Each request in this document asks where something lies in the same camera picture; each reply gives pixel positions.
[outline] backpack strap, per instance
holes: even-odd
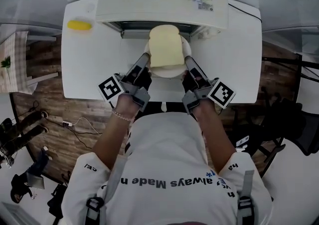
[[[251,200],[254,170],[245,172],[242,192],[238,198],[237,225],[254,225],[255,212]]]
[[[118,156],[113,170],[111,172],[108,184],[106,187],[105,198],[93,197],[88,199],[86,206],[88,207],[88,212],[85,219],[85,225],[99,225],[100,223],[105,224],[106,221],[106,206],[117,189],[120,183],[122,173],[127,162],[127,157]]]

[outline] beaded bracelet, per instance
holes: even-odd
[[[114,114],[116,117],[123,119],[123,120],[134,121],[134,118],[132,118],[132,119],[125,118],[121,114],[119,114],[118,112],[115,112],[114,109],[112,110],[112,114]]]

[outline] shoe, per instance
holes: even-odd
[[[40,111],[43,118],[48,118],[49,114],[46,111]]]
[[[44,133],[49,133],[49,129],[43,125],[40,125],[40,127],[42,127],[44,129]]]

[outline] wooden floor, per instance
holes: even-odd
[[[280,58],[296,58],[285,50],[264,44],[263,56],[280,57]],[[27,75],[39,77],[46,74],[59,72],[59,77],[40,82],[33,95],[22,93],[14,93],[13,98],[17,110],[17,114],[26,112],[32,107],[33,102],[39,102],[38,110],[45,110],[49,113],[49,119],[55,123],[62,124],[63,120],[77,122],[80,117],[87,118],[98,132],[102,132],[108,118],[111,114],[111,107],[104,101],[66,99],[63,95],[62,73],[61,73],[61,37],[54,43],[38,42],[30,46],[27,53]],[[279,92],[283,97],[290,100],[294,96],[294,87],[296,75],[281,66],[270,62],[262,62],[260,87],[265,86],[272,96],[275,92]],[[244,123],[245,113],[248,107],[264,105],[263,94],[259,91],[258,100],[254,105],[232,105],[239,111],[240,123]],[[225,129],[231,129],[233,123],[234,111],[231,108],[225,109],[220,115]],[[53,178],[62,181],[61,173],[66,174],[67,171],[72,171],[77,157],[81,154],[90,152],[82,144],[73,132],[66,128],[62,128],[52,122],[42,119],[40,124],[49,128],[49,133],[42,133],[35,137],[29,147],[34,155],[40,148],[46,145],[49,148],[49,154],[53,157],[45,169],[45,173]],[[75,126],[78,132],[95,133],[89,123],[81,119]],[[88,147],[92,147],[98,135],[92,134],[77,134],[82,142]],[[125,141],[122,144],[121,152],[124,150]],[[267,143],[266,148],[272,148],[272,144]],[[261,152],[257,152],[253,156],[253,160],[261,172],[266,164],[263,162],[265,156]]]

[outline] black buckle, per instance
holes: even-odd
[[[238,209],[245,209],[245,208],[253,208],[253,203],[251,198],[248,197],[241,197],[238,203]]]
[[[96,212],[98,212],[103,205],[104,205],[104,200],[99,197],[90,198],[86,202],[86,206]]]

